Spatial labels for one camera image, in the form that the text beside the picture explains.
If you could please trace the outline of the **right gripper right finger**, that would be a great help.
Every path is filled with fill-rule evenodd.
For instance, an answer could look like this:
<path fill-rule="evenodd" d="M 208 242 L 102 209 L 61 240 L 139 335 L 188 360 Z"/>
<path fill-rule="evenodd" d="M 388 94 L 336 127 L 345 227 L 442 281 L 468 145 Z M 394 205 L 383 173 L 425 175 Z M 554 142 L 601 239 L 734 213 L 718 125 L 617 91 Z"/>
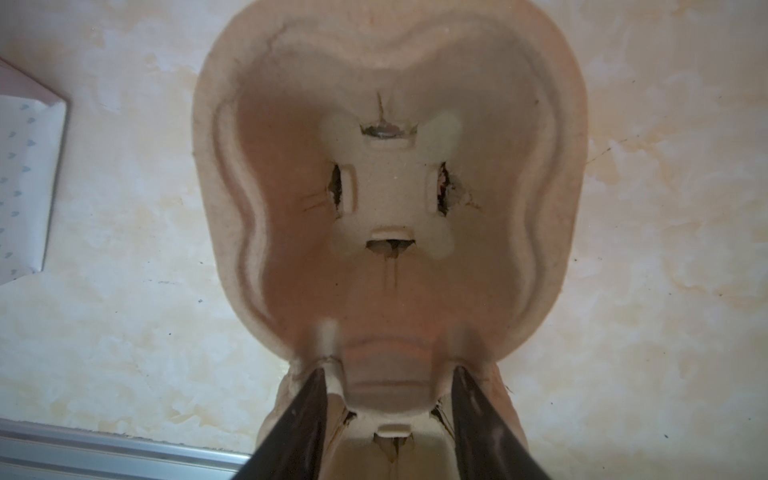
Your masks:
<path fill-rule="evenodd" d="M 463 366 L 454 369 L 451 401 L 460 479 L 550 479 Z"/>

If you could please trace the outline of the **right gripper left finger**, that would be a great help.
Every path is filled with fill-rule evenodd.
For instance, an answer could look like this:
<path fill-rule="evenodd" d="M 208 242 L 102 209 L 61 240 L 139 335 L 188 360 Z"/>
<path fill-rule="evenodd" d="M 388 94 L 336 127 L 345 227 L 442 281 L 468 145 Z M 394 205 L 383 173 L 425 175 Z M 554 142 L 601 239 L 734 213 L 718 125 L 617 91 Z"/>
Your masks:
<path fill-rule="evenodd" d="M 319 478 L 327 423 L 325 372 L 315 369 L 233 480 Z"/>

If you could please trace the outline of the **single cardboard cup carrier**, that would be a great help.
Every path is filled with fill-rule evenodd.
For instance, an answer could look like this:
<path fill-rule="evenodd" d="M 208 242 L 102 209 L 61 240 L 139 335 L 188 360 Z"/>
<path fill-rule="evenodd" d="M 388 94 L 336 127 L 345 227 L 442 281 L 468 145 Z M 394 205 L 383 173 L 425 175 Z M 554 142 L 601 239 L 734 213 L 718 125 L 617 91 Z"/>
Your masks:
<path fill-rule="evenodd" d="M 584 80 L 528 1 L 257 1 L 208 54 L 193 153 L 237 317 L 347 406 L 405 415 L 561 291 Z"/>

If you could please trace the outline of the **white patterned gift bag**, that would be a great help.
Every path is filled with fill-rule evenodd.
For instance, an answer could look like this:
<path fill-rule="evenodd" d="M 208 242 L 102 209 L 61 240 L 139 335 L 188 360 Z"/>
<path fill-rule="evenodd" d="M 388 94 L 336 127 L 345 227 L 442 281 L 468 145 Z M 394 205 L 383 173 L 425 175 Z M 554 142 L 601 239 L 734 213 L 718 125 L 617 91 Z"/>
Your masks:
<path fill-rule="evenodd" d="M 43 270 L 67 102 L 1 63 L 1 283 Z"/>

